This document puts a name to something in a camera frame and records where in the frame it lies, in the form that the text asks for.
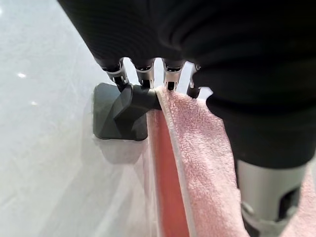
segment pink towel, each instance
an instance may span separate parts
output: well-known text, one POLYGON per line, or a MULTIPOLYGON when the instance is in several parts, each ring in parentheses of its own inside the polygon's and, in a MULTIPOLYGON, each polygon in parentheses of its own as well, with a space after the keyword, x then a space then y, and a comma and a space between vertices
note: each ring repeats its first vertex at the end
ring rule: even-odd
MULTIPOLYGON (((151 112, 149 139, 155 163, 163 237, 247 237, 229 141, 205 101, 157 89, 162 112, 151 112)), ((316 194, 306 175, 297 215, 282 237, 316 236, 316 194)))

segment black fabric sleeve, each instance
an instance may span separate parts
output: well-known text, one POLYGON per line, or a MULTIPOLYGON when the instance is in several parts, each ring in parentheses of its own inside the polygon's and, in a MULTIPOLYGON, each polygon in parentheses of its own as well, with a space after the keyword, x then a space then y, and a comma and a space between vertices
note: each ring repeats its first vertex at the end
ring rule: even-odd
POLYGON ((299 166, 316 149, 316 6, 293 0, 149 0, 163 44, 199 64, 197 86, 235 159, 299 166))

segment white floor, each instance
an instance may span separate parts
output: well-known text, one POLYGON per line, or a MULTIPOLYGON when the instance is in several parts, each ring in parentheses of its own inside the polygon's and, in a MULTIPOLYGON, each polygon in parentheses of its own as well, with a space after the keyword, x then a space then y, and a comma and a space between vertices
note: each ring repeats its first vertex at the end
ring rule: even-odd
MULTIPOLYGON (((155 67, 161 85, 160 60, 155 67)), ((100 82, 110 81, 57 1, 0 0, 1 237, 148 236, 148 144, 93 137, 100 82)))

